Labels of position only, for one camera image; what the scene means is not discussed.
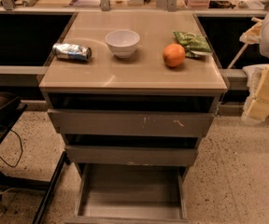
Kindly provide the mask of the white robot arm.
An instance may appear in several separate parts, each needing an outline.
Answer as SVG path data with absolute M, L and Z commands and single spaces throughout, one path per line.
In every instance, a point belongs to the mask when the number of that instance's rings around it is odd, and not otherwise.
M 269 59 L 269 12 L 262 21 L 246 30 L 239 38 L 245 44 L 258 44 L 260 54 Z M 241 119 L 249 125 L 262 123 L 269 116 L 269 64 L 243 68 L 248 76 L 247 97 Z

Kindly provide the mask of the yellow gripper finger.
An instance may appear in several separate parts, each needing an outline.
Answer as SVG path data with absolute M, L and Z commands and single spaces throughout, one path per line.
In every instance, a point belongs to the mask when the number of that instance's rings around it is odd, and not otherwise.
M 260 124 L 269 116 L 269 64 L 255 71 L 248 90 L 241 120 L 249 125 Z
M 256 22 L 239 37 L 239 41 L 245 44 L 259 44 L 261 41 L 262 22 Z

